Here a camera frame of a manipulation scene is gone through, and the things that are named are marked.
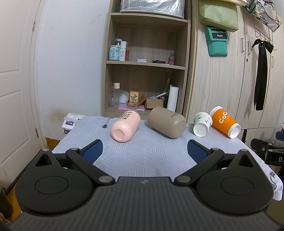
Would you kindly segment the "white floral paper cup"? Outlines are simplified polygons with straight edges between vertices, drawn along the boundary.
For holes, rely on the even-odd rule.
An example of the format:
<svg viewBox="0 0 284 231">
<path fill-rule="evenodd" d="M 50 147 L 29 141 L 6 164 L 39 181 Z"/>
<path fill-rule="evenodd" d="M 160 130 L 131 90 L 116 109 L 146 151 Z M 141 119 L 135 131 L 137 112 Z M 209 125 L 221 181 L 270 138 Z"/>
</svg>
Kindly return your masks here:
<svg viewBox="0 0 284 231">
<path fill-rule="evenodd" d="M 199 112 L 193 118 L 193 132 L 198 137 L 204 137 L 208 134 L 213 124 L 212 117 L 206 112 Z"/>
</svg>

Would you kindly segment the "orange coco paper cup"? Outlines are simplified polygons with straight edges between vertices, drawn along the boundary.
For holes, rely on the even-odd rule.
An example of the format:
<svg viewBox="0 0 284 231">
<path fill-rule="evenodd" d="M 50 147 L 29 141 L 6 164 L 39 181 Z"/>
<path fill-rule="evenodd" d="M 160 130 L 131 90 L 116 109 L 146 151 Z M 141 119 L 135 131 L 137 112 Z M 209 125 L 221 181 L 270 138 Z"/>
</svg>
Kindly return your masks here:
<svg viewBox="0 0 284 231">
<path fill-rule="evenodd" d="M 213 120 L 212 126 L 230 139 L 239 135 L 241 126 L 221 106 L 213 108 L 210 116 Z"/>
</svg>

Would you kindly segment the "pink tumbler cup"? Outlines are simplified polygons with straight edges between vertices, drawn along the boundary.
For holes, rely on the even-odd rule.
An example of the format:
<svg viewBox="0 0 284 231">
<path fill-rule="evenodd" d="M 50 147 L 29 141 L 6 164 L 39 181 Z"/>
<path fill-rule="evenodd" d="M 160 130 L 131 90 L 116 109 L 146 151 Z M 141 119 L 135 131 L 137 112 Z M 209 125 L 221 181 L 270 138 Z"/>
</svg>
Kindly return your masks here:
<svg viewBox="0 0 284 231">
<path fill-rule="evenodd" d="M 129 141 L 141 122 L 140 115 L 132 110 L 128 110 L 111 126 L 111 136 L 114 140 L 125 143 Z"/>
</svg>

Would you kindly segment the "beige tumbler cup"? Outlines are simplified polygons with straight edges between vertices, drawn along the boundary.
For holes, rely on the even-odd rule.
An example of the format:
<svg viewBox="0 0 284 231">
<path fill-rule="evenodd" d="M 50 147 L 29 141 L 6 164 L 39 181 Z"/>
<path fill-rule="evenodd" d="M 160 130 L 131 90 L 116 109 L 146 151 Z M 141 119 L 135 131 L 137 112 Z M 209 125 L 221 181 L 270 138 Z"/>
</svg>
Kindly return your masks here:
<svg viewBox="0 0 284 231">
<path fill-rule="evenodd" d="M 176 139 L 183 134 L 186 120 L 183 115 L 159 106 L 149 113 L 148 124 L 160 133 Z"/>
</svg>

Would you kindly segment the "white tissue pack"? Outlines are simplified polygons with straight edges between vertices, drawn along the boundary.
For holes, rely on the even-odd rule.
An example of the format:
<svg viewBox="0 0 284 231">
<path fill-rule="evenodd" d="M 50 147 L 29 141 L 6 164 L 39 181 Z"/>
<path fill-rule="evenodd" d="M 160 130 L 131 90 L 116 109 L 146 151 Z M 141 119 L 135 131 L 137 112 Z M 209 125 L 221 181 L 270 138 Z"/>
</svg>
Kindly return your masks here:
<svg viewBox="0 0 284 231">
<path fill-rule="evenodd" d="M 75 123 L 77 121 L 81 120 L 84 117 L 85 117 L 85 115 L 68 113 L 64 117 L 64 122 L 62 124 L 62 129 L 63 129 L 64 135 L 68 134 L 75 127 Z"/>
</svg>

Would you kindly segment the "white door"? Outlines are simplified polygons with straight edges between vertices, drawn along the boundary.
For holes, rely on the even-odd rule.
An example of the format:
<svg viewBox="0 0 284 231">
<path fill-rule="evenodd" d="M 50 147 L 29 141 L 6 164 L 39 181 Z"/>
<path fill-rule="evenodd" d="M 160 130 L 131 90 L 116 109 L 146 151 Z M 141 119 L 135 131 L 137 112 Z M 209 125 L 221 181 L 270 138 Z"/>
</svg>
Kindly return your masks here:
<svg viewBox="0 0 284 231">
<path fill-rule="evenodd" d="M 1 1 L 1 190 L 44 147 L 34 60 L 44 1 Z"/>
</svg>

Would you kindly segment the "white paper towel roll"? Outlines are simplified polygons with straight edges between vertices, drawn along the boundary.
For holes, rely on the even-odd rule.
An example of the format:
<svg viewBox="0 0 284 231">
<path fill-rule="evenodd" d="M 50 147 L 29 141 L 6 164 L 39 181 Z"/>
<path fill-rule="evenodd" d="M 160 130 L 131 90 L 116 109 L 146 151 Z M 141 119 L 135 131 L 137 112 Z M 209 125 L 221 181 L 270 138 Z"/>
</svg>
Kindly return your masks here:
<svg viewBox="0 0 284 231">
<path fill-rule="evenodd" d="M 167 104 L 168 110 L 171 110 L 173 112 L 176 111 L 178 93 L 179 93 L 178 87 L 174 87 L 174 86 L 170 87 L 170 91 L 169 91 L 169 95 L 168 95 L 168 104 Z"/>
</svg>

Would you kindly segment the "clear plastic bottle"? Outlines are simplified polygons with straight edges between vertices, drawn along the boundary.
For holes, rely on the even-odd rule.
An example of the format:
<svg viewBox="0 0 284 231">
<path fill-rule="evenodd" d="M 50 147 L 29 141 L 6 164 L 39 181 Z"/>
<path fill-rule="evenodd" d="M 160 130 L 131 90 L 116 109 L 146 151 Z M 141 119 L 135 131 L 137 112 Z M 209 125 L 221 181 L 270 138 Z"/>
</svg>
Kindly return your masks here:
<svg viewBox="0 0 284 231">
<path fill-rule="evenodd" d="M 120 83 L 110 83 L 110 106 L 118 107 L 120 97 Z"/>
</svg>

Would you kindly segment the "small cardboard box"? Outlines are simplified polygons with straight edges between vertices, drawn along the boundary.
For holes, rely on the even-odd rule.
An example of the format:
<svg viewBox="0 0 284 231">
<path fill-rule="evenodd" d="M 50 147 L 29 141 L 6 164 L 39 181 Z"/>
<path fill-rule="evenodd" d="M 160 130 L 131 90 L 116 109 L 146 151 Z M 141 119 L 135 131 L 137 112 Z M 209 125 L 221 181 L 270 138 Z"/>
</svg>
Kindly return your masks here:
<svg viewBox="0 0 284 231">
<path fill-rule="evenodd" d="M 146 110 L 151 110 L 155 107 L 163 107 L 164 101 L 162 99 L 148 99 L 145 95 L 142 95 L 139 99 L 139 104 L 144 105 Z"/>
</svg>

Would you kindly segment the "black flat object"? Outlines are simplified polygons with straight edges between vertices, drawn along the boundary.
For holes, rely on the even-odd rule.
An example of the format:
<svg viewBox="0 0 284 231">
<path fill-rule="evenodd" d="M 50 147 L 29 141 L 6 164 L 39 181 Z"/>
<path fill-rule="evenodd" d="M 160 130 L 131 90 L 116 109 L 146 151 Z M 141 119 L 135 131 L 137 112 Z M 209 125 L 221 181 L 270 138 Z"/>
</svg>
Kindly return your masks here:
<svg viewBox="0 0 284 231">
<path fill-rule="evenodd" d="M 152 63 L 166 64 L 166 61 L 153 60 Z"/>
</svg>

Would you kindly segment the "black ribbon bow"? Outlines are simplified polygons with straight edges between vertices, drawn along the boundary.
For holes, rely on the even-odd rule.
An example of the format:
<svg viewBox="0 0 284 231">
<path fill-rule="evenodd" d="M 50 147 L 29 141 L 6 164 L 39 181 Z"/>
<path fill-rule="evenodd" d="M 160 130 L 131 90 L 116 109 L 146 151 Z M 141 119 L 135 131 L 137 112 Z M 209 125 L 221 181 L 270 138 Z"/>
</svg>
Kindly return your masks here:
<svg viewBox="0 0 284 231">
<path fill-rule="evenodd" d="M 258 67 L 254 89 L 254 106 L 256 111 L 262 111 L 265 103 L 268 78 L 267 52 L 272 53 L 274 47 L 270 42 L 262 41 L 261 39 L 255 40 L 252 47 L 256 45 L 258 45 Z"/>
</svg>

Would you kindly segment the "white flat tin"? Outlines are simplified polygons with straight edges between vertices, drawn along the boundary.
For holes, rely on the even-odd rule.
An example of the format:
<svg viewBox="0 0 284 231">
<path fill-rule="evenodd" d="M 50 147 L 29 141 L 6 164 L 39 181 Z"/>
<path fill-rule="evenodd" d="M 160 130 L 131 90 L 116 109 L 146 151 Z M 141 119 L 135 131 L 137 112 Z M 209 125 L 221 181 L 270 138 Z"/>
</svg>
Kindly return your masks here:
<svg viewBox="0 0 284 231">
<path fill-rule="evenodd" d="M 147 59 L 137 59 L 136 62 L 146 63 L 146 62 L 147 62 Z"/>
</svg>

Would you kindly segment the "wooden shelf unit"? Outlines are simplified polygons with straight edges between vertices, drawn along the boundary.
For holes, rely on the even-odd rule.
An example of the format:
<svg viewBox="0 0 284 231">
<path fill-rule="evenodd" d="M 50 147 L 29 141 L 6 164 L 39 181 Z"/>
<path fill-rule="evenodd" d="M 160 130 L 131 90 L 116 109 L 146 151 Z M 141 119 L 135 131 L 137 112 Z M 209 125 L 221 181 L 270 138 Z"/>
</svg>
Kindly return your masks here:
<svg viewBox="0 0 284 231">
<path fill-rule="evenodd" d="M 121 91 L 136 90 L 141 95 L 161 92 L 166 84 L 179 88 L 176 112 L 182 113 L 189 68 L 191 1 L 185 1 L 184 18 L 166 15 L 120 12 L 120 1 L 111 1 L 103 53 L 103 116 L 118 117 L 117 107 L 110 106 L 110 83 L 120 83 Z M 108 60 L 116 38 L 128 43 L 129 61 Z M 168 64 L 171 51 L 175 65 Z M 147 59 L 146 63 L 136 62 Z M 152 63 L 153 60 L 166 64 Z"/>
</svg>

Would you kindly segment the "green fabric pouch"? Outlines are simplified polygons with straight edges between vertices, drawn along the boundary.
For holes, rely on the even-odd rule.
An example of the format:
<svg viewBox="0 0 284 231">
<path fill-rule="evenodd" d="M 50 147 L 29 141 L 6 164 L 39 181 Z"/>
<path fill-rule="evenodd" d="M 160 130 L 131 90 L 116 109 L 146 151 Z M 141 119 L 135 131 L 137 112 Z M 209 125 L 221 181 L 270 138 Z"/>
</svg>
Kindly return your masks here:
<svg viewBox="0 0 284 231">
<path fill-rule="evenodd" d="M 198 1 L 201 24 L 235 32 L 239 29 L 237 7 L 227 1 Z"/>
</svg>

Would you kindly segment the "silver storage bag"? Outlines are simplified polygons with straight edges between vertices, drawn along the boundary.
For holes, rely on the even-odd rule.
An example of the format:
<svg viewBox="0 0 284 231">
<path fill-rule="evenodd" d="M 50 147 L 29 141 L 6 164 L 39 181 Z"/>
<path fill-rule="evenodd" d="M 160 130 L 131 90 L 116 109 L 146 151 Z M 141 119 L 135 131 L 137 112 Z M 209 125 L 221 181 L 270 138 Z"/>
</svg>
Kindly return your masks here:
<svg viewBox="0 0 284 231">
<path fill-rule="evenodd" d="M 121 1 L 120 12 L 139 12 L 184 18 L 185 1 L 127 0 Z"/>
</svg>

